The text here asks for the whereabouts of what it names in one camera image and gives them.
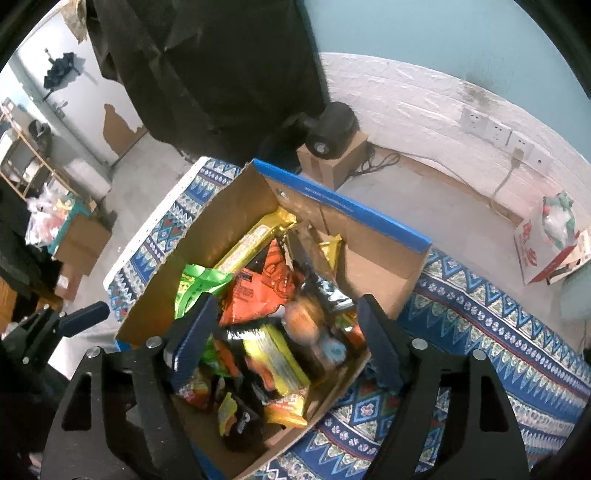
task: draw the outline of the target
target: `open cardboard box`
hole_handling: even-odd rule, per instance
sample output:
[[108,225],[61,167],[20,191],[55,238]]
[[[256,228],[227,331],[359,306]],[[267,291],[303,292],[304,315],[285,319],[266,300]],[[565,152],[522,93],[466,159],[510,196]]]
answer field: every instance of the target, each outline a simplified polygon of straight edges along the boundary
[[[321,235],[341,234],[341,289],[353,298],[371,293],[390,318],[398,316],[427,258],[430,240],[322,186],[255,160],[195,219],[129,311],[117,340],[141,345],[151,336],[163,335],[174,319],[174,298],[185,265],[213,267],[279,205],[298,220],[308,220]],[[308,428],[267,424],[265,444],[258,450],[230,452],[219,436],[216,415],[199,412],[181,399],[175,399],[175,405],[197,447],[227,478],[243,478],[298,441],[353,383],[368,359],[366,351],[312,389]]]

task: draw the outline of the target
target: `white brick wall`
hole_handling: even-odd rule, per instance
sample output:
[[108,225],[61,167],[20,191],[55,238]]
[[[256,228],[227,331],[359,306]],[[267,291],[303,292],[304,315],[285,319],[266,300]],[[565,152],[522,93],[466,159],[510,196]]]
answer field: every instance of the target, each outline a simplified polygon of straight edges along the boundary
[[[435,158],[490,196],[511,166],[509,155],[460,129],[463,105],[493,116],[544,147],[555,159],[545,178],[515,170],[496,201],[526,217],[543,195],[564,189],[577,220],[591,224],[591,165],[558,133],[522,108],[472,83],[396,60],[321,53],[332,100],[350,105],[369,140],[393,150]],[[442,172],[441,165],[422,158]]]

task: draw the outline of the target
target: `screw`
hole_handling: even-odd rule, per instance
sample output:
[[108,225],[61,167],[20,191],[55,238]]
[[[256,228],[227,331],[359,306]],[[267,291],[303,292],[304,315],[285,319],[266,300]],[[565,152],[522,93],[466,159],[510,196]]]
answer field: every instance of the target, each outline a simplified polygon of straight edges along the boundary
[[427,341],[426,340],[423,340],[422,338],[415,338],[412,341],[411,344],[417,350],[425,350],[425,348],[427,348],[429,346],[429,344],[427,343]]
[[86,351],[86,356],[88,358],[94,358],[96,356],[100,355],[100,347],[99,346],[91,346],[87,351]]
[[148,348],[157,348],[162,345],[162,339],[159,336],[150,337],[146,340],[146,346]]
[[476,360],[486,360],[486,353],[484,353],[482,350],[480,349],[476,349],[472,351],[472,356],[476,359]]

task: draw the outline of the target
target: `orange snack bag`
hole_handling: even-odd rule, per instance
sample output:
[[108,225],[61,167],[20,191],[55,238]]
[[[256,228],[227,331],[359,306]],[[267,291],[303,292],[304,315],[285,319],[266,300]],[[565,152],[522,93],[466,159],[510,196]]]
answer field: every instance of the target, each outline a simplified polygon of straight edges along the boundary
[[292,300],[296,294],[294,274],[287,266],[279,243],[271,241],[262,273],[243,268],[232,281],[221,326],[265,317]]

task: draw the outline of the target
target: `blue patterned blanket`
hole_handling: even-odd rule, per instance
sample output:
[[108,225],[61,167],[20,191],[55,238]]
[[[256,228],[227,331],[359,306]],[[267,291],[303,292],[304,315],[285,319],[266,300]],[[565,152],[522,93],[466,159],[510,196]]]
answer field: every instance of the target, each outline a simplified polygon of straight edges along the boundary
[[[208,159],[172,207],[148,230],[109,286],[119,321],[205,204],[240,169]],[[519,422],[530,465],[556,452],[591,393],[591,369],[562,339],[508,295],[445,253],[433,249],[398,321],[436,347],[484,350]],[[324,419],[289,451],[265,465],[261,480],[361,478],[396,415],[399,399],[380,387],[369,364]],[[449,405],[441,390],[419,471],[433,466]]]

